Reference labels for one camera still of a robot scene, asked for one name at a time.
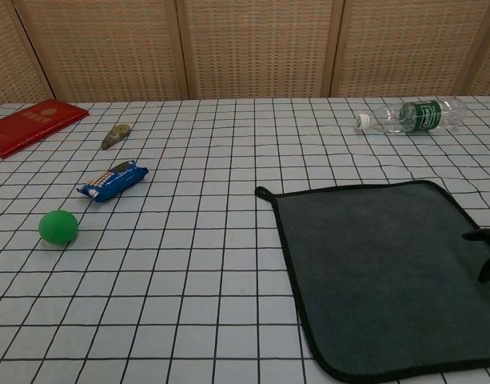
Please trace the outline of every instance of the table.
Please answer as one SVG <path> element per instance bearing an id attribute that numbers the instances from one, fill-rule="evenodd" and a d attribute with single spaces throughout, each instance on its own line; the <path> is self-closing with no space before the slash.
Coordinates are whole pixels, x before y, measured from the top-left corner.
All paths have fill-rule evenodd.
<path id="1" fill-rule="evenodd" d="M 78 104 L 89 117 L 0 161 L 0 383 L 335 382 L 311 358 L 254 187 L 427 179 L 490 226 L 490 97 L 463 100 L 465 126 L 411 136 L 353 129 L 392 98 Z M 117 122 L 131 135 L 99 150 Z M 130 159 L 150 172 L 122 196 L 75 190 Z M 55 209 L 80 222 L 67 247 L 38 236 Z M 490 369 L 444 376 L 490 383 Z"/>

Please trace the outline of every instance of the dark gray towel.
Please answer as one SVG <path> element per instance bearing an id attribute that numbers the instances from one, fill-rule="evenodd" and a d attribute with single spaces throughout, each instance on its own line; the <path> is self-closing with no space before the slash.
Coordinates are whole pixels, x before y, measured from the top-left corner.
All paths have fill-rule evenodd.
<path id="1" fill-rule="evenodd" d="M 372 383 L 490 366 L 490 244 L 431 182 L 273 195 L 289 277 L 314 358 Z"/>

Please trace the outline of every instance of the water bottle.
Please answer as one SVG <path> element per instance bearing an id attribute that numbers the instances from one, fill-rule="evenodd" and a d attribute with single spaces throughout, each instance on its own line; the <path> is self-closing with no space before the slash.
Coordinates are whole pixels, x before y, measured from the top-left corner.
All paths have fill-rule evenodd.
<path id="1" fill-rule="evenodd" d="M 438 98 L 423 102 L 402 102 L 382 106 L 369 114 L 359 114 L 357 128 L 373 128 L 387 134 L 453 128 L 467 117 L 467 107 L 458 98 Z"/>

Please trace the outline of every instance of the red booklet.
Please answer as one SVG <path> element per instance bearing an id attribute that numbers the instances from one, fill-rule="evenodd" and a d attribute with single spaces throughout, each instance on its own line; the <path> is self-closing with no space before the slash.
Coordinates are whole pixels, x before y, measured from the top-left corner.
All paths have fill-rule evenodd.
<path id="1" fill-rule="evenodd" d="M 84 118 L 88 110 L 56 100 L 45 100 L 0 119 L 0 157 L 30 146 Z"/>

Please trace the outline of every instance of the blue snack wrapper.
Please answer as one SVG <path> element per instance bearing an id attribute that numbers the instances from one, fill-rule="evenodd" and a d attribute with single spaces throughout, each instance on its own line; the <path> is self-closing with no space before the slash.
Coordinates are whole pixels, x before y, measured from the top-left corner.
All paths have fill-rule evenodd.
<path id="1" fill-rule="evenodd" d="M 149 170 L 136 165 L 134 161 L 123 162 L 118 166 L 85 184 L 77 191 L 92 198 L 96 202 L 104 202 L 125 188 L 142 180 Z"/>

